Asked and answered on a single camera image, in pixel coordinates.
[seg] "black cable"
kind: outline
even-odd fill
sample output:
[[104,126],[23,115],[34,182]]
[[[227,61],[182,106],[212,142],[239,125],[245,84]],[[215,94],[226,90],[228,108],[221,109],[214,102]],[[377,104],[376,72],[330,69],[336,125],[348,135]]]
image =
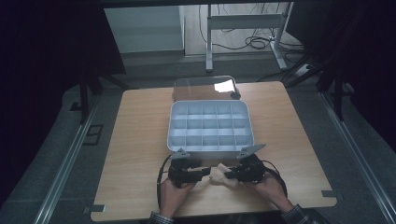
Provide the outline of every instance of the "black cable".
[[265,161],[265,162],[270,163],[270,164],[274,167],[274,169],[276,170],[276,172],[279,174],[279,171],[276,169],[276,167],[275,167],[270,161]]
[[287,43],[282,43],[282,42],[279,42],[279,43],[283,44],[283,45],[287,45],[287,46],[297,46],[297,47],[303,46],[303,44],[295,45],[295,44],[287,44]]
[[280,2],[277,3],[276,13],[279,10]]
[[[199,30],[200,30],[200,32],[201,32],[201,37],[202,37],[202,39],[205,41],[205,43],[207,43],[206,39],[204,38],[204,33],[202,32],[202,24],[201,24],[201,5],[198,7],[198,15],[199,15]],[[230,47],[226,47],[226,46],[223,46],[223,45],[220,45],[220,44],[214,44],[214,43],[212,43],[212,45],[213,45],[213,46],[218,46],[218,47],[221,47],[221,48],[225,48],[225,49],[232,49],[232,50],[244,49],[244,48],[246,48],[246,47],[248,47],[248,46],[251,46],[251,47],[254,48],[254,49],[265,49],[265,48],[269,45],[269,41],[270,41],[270,40],[267,39],[267,38],[264,38],[264,37],[255,36],[255,34],[257,33],[257,30],[258,30],[258,29],[255,29],[254,32],[253,32],[253,34],[252,34],[252,36],[247,37],[247,38],[245,39],[245,44],[246,44],[246,45],[243,46],[243,47],[240,47],[240,48],[230,48]],[[254,46],[254,44],[257,44],[257,43],[262,44],[262,46],[261,46],[261,47]]]
[[[259,4],[256,3],[256,5],[254,5],[254,8],[256,8],[258,5],[259,5]],[[253,12],[254,8],[250,10],[250,14]]]
[[306,54],[303,53],[303,52],[285,53],[285,59],[286,59],[287,61],[291,62],[291,63],[297,63],[297,62],[299,62],[300,60],[298,60],[298,61],[293,61],[293,60],[291,60],[290,58],[288,58],[288,55],[289,55],[289,54],[298,54],[298,53],[303,54],[303,57],[306,55]]
[[289,69],[287,69],[285,71],[281,71],[281,72],[278,72],[278,73],[273,73],[273,74],[261,77],[256,82],[260,82],[260,81],[262,81],[263,79],[265,79],[267,77],[272,77],[272,76],[281,75],[281,74],[290,72],[291,70],[295,69],[296,67],[300,66],[301,64],[303,64],[305,62],[305,60],[303,60],[304,56],[299,61],[297,61],[291,68],[289,68]]
[[312,56],[311,56],[311,55],[308,55],[308,54],[305,54],[303,57],[301,57],[301,58],[297,61],[297,63],[295,63],[295,64],[293,65],[293,67],[288,71],[288,73],[285,74],[285,75],[280,79],[280,82],[286,83],[286,82],[289,80],[289,78],[297,71],[297,69],[298,69],[303,63],[306,63],[311,57],[312,57]]
[[[223,4],[223,10],[225,11],[225,14],[228,15],[228,11],[225,9],[225,5],[224,5],[224,4]],[[219,4],[218,4],[218,14],[220,15],[220,6],[219,6]],[[230,29],[230,30],[223,30],[223,29],[221,29],[221,31],[222,31],[223,33],[228,33],[228,32],[231,32],[231,31],[233,31],[233,30],[235,30],[235,29]]]
[[168,162],[169,158],[171,158],[172,155],[169,155],[166,157],[166,159],[163,161],[163,166],[160,168],[160,172],[158,173],[157,177],[157,202],[158,202],[158,207],[161,209],[161,180],[163,179],[163,167],[165,164]]

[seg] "white wall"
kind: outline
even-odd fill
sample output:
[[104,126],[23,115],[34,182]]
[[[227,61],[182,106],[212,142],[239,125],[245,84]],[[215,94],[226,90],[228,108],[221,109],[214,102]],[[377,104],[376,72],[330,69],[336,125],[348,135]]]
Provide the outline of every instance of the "white wall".
[[183,7],[106,8],[120,53],[183,50]]

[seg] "human hand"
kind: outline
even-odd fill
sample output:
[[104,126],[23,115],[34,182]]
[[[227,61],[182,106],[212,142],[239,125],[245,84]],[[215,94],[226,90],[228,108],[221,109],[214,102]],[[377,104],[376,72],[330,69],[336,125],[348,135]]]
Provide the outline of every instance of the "human hand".
[[260,183],[245,183],[250,188],[258,192],[265,200],[273,203],[282,213],[287,213],[293,208],[292,203],[286,197],[282,186],[277,179],[268,172]]
[[161,209],[160,214],[172,218],[177,209],[184,203],[187,194],[196,183],[189,183],[179,189],[169,178],[161,183]]

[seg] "wooden table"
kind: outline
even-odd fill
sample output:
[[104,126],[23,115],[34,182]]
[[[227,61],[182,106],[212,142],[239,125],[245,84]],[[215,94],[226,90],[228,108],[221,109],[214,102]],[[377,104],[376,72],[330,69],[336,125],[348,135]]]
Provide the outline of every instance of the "wooden table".
[[[279,170],[288,186],[290,200],[302,207],[335,205],[335,198],[322,195],[323,190],[332,188],[283,84],[262,82],[236,87],[241,100],[247,103],[255,143],[267,145],[257,155]],[[163,160],[171,153],[166,138],[172,92],[173,88],[162,88],[123,94],[94,201],[105,205],[106,210],[92,212],[92,220],[144,219],[151,211],[159,211],[156,179]],[[235,189],[213,186],[206,176],[192,190],[177,216],[274,209],[243,185]]]

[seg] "cable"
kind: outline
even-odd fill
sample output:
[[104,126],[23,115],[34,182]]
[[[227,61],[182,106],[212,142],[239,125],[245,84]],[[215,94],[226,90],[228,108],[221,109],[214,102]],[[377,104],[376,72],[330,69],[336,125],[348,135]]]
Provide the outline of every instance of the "cable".
[[[260,81],[262,81],[263,79],[268,78],[268,77],[272,77],[272,76],[276,76],[276,75],[281,75],[281,74],[284,74],[284,73],[287,74],[288,72],[292,71],[292,70],[295,69],[296,67],[299,67],[301,64],[303,64],[303,63],[306,61],[305,56],[307,56],[307,55],[309,55],[309,54],[305,54],[303,57],[301,57],[300,60],[298,60],[291,68],[289,68],[289,69],[287,69],[287,70],[285,70],[285,71],[281,71],[281,72],[278,72],[278,73],[273,73],[273,74],[270,74],[270,75],[261,77],[261,78],[259,78],[256,82],[260,82]],[[283,76],[283,77],[280,79],[280,81],[281,81],[281,82],[284,82],[284,79],[285,79],[285,78],[286,78],[286,77]]]
[[264,161],[264,162],[270,163],[274,167],[275,171],[279,174],[279,171],[276,169],[276,167],[270,161]]
[[[223,9],[224,9],[224,11],[228,14],[228,11],[225,9],[224,5],[223,5]],[[207,43],[206,39],[204,38],[204,33],[203,33],[203,31],[202,31],[202,24],[201,24],[201,5],[198,7],[198,15],[199,15],[199,29],[200,29],[201,37],[202,37],[202,39],[205,41],[205,43]],[[234,29],[228,30],[228,31],[223,31],[223,30],[221,30],[221,31],[223,31],[223,33],[227,33],[227,32],[231,32],[231,31],[233,31],[233,30],[234,30]],[[254,32],[253,32],[253,34],[252,34],[250,37],[247,37],[247,38],[245,39],[245,46],[243,46],[243,47],[239,47],[239,48],[230,48],[230,47],[226,47],[226,46],[223,46],[223,45],[220,45],[220,44],[214,44],[214,43],[212,43],[212,45],[213,45],[213,46],[218,46],[218,47],[221,47],[221,48],[225,48],[225,49],[232,49],[232,50],[244,49],[244,48],[247,48],[248,46],[251,46],[251,47],[254,48],[254,49],[265,49],[265,48],[269,45],[270,40],[269,40],[268,38],[264,38],[264,37],[260,37],[260,36],[255,36],[255,35],[257,34],[257,31],[258,31],[258,29],[255,29]]]
[[288,58],[288,55],[289,54],[293,54],[293,53],[285,53],[285,59],[287,60],[287,61],[289,61],[289,62],[291,62],[291,63],[297,63],[297,62],[299,62],[300,60],[298,60],[298,61],[292,61],[290,58]]
[[283,45],[287,45],[287,46],[297,46],[297,47],[300,47],[300,46],[304,46],[303,44],[298,44],[298,45],[295,45],[295,44],[287,44],[287,43],[282,43],[282,42],[279,42],[280,44],[283,44]]
[[276,13],[279,10],[280,2],[277,3]]
[[169,158],[171,158],[172,155],[169,155],[166,157],[166,159],[163,161],[163,166],[161,166],[160,172],[158,173],[157,177],[157,202],[158,202],[158,207],[161,209],[161,180],[163,179],[163,167],[165,164],[168,162]]

